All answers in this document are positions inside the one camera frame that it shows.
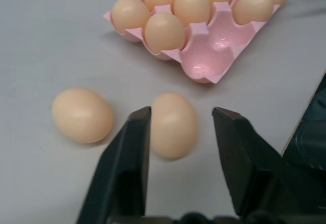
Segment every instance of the plastic egg tray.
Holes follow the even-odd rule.
[[[231,3],[213,3],[212,18],[209,24],[191,23],[185,28],[187,44],[183,50],[164,50],[152,53],[143,37],[143,29],[127,29],[121,35],[130,42],[142,42],[147,50],[161,60],[175,60],[181,64],[190,79],[199,83],[218,83],[229,70],[235,59],[248,46],[266,22],[252,21],[245,25],[235,23]],[[274,5],[274,13],[280,5]],[[171,6],[156,6],[152,14],[171,13]],[[104,18],[112,22],[111,13]]]

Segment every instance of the gray tabletop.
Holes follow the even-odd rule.
[[[167,91],[195,105],[200,136],[181,160],[151,154],[147,214],[233,215],[212,107],[240,112],[281,152],[326,69],[326,0],[289,0],[214,86],[122,40],[102,18],[115,1],[0,0],[0,223],[74,223],[103,149],[132,111]],[[105,143],[78,145],[53,127],[52,100],[71,87],[111,103]]]

